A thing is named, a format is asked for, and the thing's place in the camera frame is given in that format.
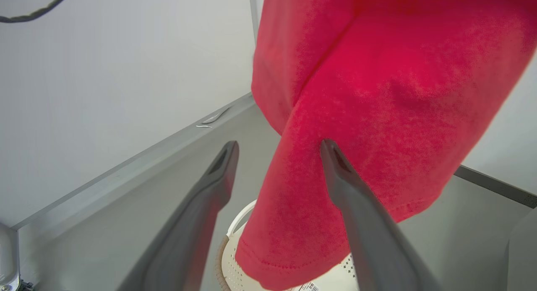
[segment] gray wall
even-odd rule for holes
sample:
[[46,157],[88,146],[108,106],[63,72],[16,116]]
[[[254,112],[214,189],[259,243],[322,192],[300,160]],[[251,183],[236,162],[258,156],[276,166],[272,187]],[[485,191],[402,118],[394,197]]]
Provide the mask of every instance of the gray wall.
[[0,42],[8,226],[249,92],[255,47],[249,0],[65,0]]
[[537,194],[537,58],[463,165]]

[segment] cable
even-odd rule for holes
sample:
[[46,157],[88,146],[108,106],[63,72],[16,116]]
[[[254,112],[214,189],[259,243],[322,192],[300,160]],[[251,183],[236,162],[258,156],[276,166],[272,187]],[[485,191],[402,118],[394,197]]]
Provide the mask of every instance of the cable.
[[50,10],[54,9],[57,5],[59,5],[63,0],[54,0],[48,6],[45,8],[41,8],[39,10],[36,10],[32,12],[31,14],[28,14],[26,16],[14,16],[12,18],[7,18],[5,16],[0,16],[0,22],[4,23],[16,23],[16,22],[29,22],[33,21],[37,18],[40,18],[47,14]]

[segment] stitching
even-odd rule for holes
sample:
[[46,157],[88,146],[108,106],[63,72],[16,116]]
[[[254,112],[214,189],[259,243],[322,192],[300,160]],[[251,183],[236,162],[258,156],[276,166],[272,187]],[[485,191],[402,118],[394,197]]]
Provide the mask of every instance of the stitching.
[[[422,198],[422,199],[412,200],[412,201],[409,201],[409,202],[407,202],[407,203],[398,205],[397,207],[388,210],[388,213],[391,212],[391,211],[397,210],[397,209],[399,209],[399,208],[401,208],[401,207],[405,207],[405,206],[410,205],[410,204],[413,204],[413,203],[423,203],[423,202],[425,202],[425,201],[429,201],[429,200],[431,200],[431,199],[435,199],[436,197],[438,197],[438,196],[433,195],[433,196],[426,197],[426,198]],[[248,255],[248,257],[250,257],[250,258],[254,258],[255,260],[257,260],[258,263],[261,263],[261,264],[263,264],[264,266],[270,266],[270,267],[273,267],[273,268],[280,268],[280,269],[299,269],[299,268],[302,268],[302,267],[304,267],[304,266],[309,266],[309,265],[311,265],[311,264],[314,264],[314,263],[316,263],[316,262],[318,262],[318,261],[321,260],[321,258],[318,258],[318,259],[312,260],[312,261],[310,261],[310,262],[307,262],[307,263],[305,263],[305,264],[302,264],[302,265],[300,265],[300,266],[294,266],[294,267],[278,266],[278,265],[274,265],[274,264],[270,264],[270,263],[268,263],[268,262],[265,262],[265,261],[261,260],[261,258],[257,257],[257,255],[255,255],[255,253],[253,252],[253,250],[250,249],[250,246],[249,246],[249,245],[248,245],[242,238],[239,239],[239,242],[242,243],[242,244],[247,248],[247,250],[246,250],[246,249],[241,249],[241,251],[242,251],[243,253],[245,253],[246,255]],[[336,247],[334,250],[330,251],[325,257],[332,258],[332,255],[334,255],[334,253],[336,253],[337,251],[339,251],[339,249],[341,249],[341,247],[343,247],[346,243],[347,243],[347,242],[342,242],[342,243],[340,243],[340,245],[339,245],[338,247]]]

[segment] basket handle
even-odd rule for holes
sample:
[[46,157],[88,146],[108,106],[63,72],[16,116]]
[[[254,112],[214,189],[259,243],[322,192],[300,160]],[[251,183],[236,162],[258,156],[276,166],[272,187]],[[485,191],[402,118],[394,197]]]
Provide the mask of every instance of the basket handle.
[[255,203],[257,202],[257,200],[253,200],[252,203],[246,205],[246,207],[244,207],[240,213],[238,213],[238,215],[235,217],[235,219],[233,220],[232,224],[229,226],[229,229],[228,229],[228,233],[226,233],[226,235],[228,237],[232,236],[238,226],[238,224],[240,223],[240,220],[242,220],[242,218],[244,216],[246,216],[250,211],[252,211],[253,207],[255,206]]

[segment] gray floor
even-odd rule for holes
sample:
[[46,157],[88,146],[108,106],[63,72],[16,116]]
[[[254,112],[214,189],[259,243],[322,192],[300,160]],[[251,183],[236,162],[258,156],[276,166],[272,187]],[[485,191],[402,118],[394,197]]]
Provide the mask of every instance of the gray floor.
[[[257,107],[190,146],[180,163],[30,254],[23,264],[36,265],[38,290],[115,289],[228,140],[238,140],[240,162],[232,200],[217,219],[202,285],[203,291],[218,291],[216,247],[238,211],[257,198],[279,140]],[[529,211],[453,177],[432,207],[400,227],[446,290],[494,291],[509,232]]]

